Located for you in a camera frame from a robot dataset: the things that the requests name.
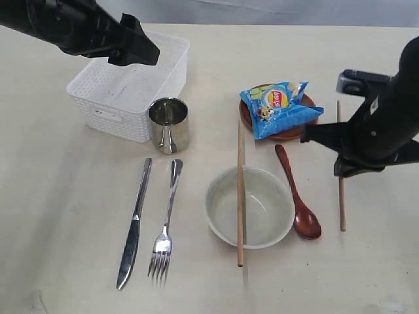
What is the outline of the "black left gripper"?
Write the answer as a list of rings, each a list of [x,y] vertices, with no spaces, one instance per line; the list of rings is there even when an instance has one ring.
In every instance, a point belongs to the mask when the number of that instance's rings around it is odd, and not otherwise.
[[[109,57],[116,66],[158,62],[160,50],[135,16],[117,21],[95,1],[27,1],[26,9],[29,34],[66,54]]]

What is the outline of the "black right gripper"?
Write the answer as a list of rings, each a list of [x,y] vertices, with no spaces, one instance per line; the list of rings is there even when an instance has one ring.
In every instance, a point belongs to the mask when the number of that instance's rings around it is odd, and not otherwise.
[[[338,152],[335,177],[379,173],[401,159],[401,124],[369,121],[355,127],[349,122],[306,124],[300,142],[315,141]]]

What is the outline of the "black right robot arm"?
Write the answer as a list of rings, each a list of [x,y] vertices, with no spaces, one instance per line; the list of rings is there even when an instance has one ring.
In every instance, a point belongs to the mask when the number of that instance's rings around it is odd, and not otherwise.
[[[418,39],[403,49],[394,76],[346,69],[337,92],[364,97],[346,122],[304,127],[301,142],[315,141],[338,154],[336,177],[381,172],[418,162]]]

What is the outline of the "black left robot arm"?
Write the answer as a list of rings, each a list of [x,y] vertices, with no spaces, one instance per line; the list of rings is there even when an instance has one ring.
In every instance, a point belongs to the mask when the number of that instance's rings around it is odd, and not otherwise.
[[[130,14],[113,18],[96,1],[20,0],[1,2],[1,25],[85,58],[112,65],[154,66],[160,50]]]

